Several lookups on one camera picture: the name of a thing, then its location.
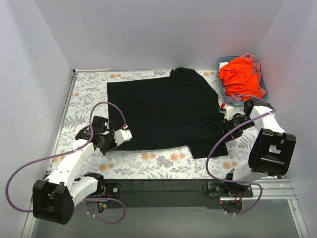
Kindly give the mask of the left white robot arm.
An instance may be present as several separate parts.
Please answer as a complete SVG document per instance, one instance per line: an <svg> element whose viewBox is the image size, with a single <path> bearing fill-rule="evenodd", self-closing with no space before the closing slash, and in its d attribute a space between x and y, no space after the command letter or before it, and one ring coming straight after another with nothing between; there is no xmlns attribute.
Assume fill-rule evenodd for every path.
<svg viewBox="0 0 317 238"><path fill-rule="evenodd" d="M123 129L107 127L108 119L95 116L92 128L85 127L75 136L71 154L64 157L58 167L44 180L37 180L32 189L33 216L65 225L71 219L75 206L90 195L104 195L104 177L87 173L81 179L76 176L85 161L96 151L103 154L131 138Z"/></svg>

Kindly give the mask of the black t-shirt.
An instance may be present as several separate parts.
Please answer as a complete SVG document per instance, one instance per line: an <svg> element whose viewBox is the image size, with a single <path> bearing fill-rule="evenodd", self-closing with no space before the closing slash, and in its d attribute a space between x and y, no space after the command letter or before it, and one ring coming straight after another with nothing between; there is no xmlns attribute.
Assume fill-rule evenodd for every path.
<svg viewBox="0 0 317 238"><path fill-rule="evenodd" d="M227 155L219 140L224 115L218 94L195 70L176 68L168 77L107 84L112 103L108 117L114 128L126 118L132 139L122 151L146 151L189 147L193 158Z"/></svg>

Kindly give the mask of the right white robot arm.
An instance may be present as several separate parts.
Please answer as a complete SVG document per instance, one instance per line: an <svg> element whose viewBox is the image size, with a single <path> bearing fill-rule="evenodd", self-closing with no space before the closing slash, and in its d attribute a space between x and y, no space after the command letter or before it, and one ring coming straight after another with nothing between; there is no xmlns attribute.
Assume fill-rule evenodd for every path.
<svg viewBox="0 0 317 238"><path fill-rule="evenodd" d="M228 133L225 141L241 137L244 130L252 126L258 131L248 162L226 175L222 188L224 194L239 195L249 190L250 183L255 180L287 173L296 137L279 126L271 104L250 98L244 103L243 114L235 114L233 108L227 105L222 105L219 110L225 115L224 131Z"/></svg>

